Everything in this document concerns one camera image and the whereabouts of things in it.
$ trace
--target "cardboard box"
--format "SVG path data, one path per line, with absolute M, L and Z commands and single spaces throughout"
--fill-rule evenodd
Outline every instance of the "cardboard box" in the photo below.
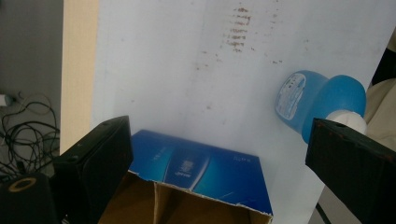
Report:
M 258 157 L 140 131 L 101 223 L 271 223 Z

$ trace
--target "plastic bottle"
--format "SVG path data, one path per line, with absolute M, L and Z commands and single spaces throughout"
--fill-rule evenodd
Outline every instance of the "plastic bottle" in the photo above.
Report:
M 365 133 L 365 89 L 345 75 L 330 79 L 312 71 L 292 74 L 276 98 L 276 113 L 309 143 L 314 118 L 330 119 Z

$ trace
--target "box flap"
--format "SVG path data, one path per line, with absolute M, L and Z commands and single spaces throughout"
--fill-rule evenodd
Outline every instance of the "box flap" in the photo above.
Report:
M 150 131 L 132 139 L 139 177 L 273 214 L 258 157 Z

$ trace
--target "white backdrop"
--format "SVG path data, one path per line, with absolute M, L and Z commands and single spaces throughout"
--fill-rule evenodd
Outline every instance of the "white backdrop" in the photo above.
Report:
M 307 223 L 323 189 L 307 145 L 274 111 L 293 72 L 368 86 L 394 0 L 101 0 L 92 127 L 148 129 L 257 155 L 274 223 Z

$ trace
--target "wire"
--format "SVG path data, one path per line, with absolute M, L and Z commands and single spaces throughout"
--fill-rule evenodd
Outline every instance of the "wire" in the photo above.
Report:
M 40 95 L 45 99 L 42 102 L 30 102 L 28 99 Z M 21 97 L 22 102 L 17 102 L 21 107 L 13 113 L 3 113 L 1 117 L 0 137 L 3 138 L 0 150 L 6 150 L 6 158 L 0 160 L 0 175 L 8 175 L 10 179 L 22 175 L 24 172 L 40 172 L 51 163 L 54 153 L 59 151 L 60 130 L 54 110 L 50 106 L 50 100 L 41 93 L 32 94 L 26 98 Z M 31 112 L 38 116 L 52 117 L 52 124 L 39 120 L 30 120 L 9 126 L 11 120 L 18 119 L 22 113 Z
M 318 212 L 319 212 L 321 218 L 323 219 L 323 222 L 324 222 L 325 224 L 332 224 L 332 223 L 330 222 L 329 218 L 326 216 L 326 213 L 323 211 L 323 209 L 322 209 L 322 207 L 320 206 L 319 203 L 317 203 L 316 208 L 317 208 L 317 210 L 318 210 Z

